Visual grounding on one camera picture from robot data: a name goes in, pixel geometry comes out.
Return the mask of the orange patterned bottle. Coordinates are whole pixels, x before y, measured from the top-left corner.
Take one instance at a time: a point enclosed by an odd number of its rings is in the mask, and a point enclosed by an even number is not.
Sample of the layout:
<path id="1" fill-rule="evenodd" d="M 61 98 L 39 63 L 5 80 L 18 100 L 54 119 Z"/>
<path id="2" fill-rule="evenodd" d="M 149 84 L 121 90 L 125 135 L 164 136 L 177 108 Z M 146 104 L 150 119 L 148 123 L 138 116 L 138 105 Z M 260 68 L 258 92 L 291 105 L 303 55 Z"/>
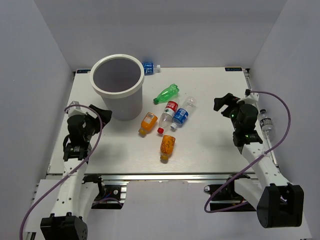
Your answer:
<path id="1" fill-rule="evenodd" d="M 174 146 L 175 146 L 176 138 L 171 135 L 164 135 L 162 138 L 162 142 L 160 145 L 160 159 L 162 161 L 168 161 L 171 157 Z"/>

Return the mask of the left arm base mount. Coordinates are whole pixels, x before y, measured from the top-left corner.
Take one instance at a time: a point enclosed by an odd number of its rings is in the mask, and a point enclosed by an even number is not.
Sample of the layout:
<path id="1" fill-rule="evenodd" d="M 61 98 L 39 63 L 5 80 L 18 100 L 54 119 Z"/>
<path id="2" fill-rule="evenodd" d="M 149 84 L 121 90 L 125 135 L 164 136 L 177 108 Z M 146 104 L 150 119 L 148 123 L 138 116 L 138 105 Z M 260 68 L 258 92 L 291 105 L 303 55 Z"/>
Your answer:
<path id="1" fill-rule="evenodd" d="M 105 184 L 100 174 L 85 175 L 82 179 L 82 184 L 86 183 L 94 183 L 98 187 L 98 194 L 93 200 L 92 209 L 122 209 L 121 185 Z"/>

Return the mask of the blue label clear bottle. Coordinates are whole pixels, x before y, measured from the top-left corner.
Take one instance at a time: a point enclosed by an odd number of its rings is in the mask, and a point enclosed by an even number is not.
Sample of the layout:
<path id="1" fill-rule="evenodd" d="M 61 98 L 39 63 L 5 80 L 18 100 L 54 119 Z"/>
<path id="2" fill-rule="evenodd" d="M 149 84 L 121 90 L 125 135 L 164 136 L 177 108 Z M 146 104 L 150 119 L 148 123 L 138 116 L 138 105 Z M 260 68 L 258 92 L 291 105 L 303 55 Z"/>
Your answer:
<path id="1" fill-rule="evenodd" d="M 175 131 L 177 128 L 182 127 L 188 117 L 195 111 L 196 105 L 196 99 L 189 96 L 176 111 L 170 125 L 171 130 Z"/>

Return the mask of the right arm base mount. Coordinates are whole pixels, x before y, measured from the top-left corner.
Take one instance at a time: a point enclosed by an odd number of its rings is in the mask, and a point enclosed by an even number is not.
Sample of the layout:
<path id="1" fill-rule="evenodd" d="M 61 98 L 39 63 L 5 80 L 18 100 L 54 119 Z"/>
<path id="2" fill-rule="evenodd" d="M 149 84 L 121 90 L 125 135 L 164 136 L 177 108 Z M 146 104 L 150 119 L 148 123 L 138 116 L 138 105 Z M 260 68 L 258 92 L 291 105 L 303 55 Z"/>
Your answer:
<path id="1" fill-rule="evenodd" d="M 251 179 L 247 174 L 242 174 L 236 179 Z M 204 192 L 208 195 L 212 195 L 222 184 L 209 184 L 204 187 Z M 235 192 L 234 182 L 224 187 L 219 191 L 215 197 L 210 201 L 210 211 L 219 210 L 223 208 L 229 208 L 238 204 L 246 202 L 243 196 Z M 249 203 L 234 209 L 227 210 L 226 212 L 255 212 L 256 210 Z"/>

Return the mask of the green plastic bottle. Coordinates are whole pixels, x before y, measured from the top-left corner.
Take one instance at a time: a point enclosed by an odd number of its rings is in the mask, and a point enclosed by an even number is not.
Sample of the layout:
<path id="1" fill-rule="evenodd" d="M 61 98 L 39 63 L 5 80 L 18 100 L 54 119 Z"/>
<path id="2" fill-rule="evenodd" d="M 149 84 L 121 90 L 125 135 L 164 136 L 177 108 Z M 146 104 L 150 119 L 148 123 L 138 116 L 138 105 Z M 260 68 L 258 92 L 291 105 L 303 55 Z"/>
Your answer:
<path id="1" fill-rule="evenodd" d="M 153 99 L 155 105 L 168 102 L 179 93 L 179 88 L 176 84 L 171 84 L 169 87 L 164 89 L 156 98 Z"/>

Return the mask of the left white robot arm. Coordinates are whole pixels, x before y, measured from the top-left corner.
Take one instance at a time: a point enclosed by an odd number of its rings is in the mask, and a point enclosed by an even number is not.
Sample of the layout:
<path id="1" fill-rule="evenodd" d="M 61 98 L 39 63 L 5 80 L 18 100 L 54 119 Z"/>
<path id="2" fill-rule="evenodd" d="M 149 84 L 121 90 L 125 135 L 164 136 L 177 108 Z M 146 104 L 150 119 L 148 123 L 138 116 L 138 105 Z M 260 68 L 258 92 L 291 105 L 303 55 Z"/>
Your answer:
<path id="1" fill-rule="evenodd" d="M 73 102 L 67 110 L 68 135 L 63 141 L 63 175 L 59 191 L 48 217 L 42 218 L 40 230 L 46 240 L 85 240 L 88 226 L 85 219 L 93 201 L 105 196 L 106 187 L 98 174 L 85 176 L 90 144 L 94 135 L 100 136 L 112 118 L 111 110 L 90 105 L 96 116 L 81 110 Z"/>

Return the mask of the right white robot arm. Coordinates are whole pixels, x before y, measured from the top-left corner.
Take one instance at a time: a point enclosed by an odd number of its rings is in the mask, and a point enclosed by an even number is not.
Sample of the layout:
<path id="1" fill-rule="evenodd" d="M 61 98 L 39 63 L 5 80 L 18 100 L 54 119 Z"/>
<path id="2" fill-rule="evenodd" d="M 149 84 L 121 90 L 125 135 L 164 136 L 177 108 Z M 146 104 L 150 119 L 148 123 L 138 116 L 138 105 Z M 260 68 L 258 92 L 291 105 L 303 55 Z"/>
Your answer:
<path id="1" fill-rule="evenodd" d="M 303 220 L 304 191 L 280 173 L 256 131 L 259 111 L 255 103 L 259 101 L 259 94 L 249 89 L 244 98 L 227 93 L 214 99 L 213 109 L 217 112 L 226 106 L 221 114 L 232 123 L 233 143 L 260 184 L 256 185 L 243 169 L 215 190 L 210 199 L 217 194 L 226 194 L 233 200 L 242 197 L 244 201 L 238 206 L 250 204 L 256 210 L 260 225 L 266 229 L 299 227 Z"/>

